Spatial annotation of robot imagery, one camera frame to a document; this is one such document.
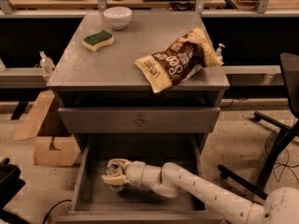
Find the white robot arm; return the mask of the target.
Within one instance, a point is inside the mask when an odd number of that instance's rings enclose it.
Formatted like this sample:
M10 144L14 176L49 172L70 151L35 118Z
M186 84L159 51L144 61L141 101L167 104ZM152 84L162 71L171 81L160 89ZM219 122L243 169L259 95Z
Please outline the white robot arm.
M110 160L102 179L110 186L148 187L167 198L185 190L232 224L299 224L299 190L295 188L276 189L260 205L173 162L159 167L126 159Z

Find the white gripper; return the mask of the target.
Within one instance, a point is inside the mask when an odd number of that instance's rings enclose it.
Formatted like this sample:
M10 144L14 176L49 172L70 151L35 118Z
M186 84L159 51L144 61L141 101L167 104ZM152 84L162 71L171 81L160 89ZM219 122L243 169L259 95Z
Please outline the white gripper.
M133 187L142 186L142 176L146 163L142 161L129 161L126 159L111 159L107 165L117 165L125 169L125 175L102 175L102 179L106 184L111 186L123 186L126 183Z

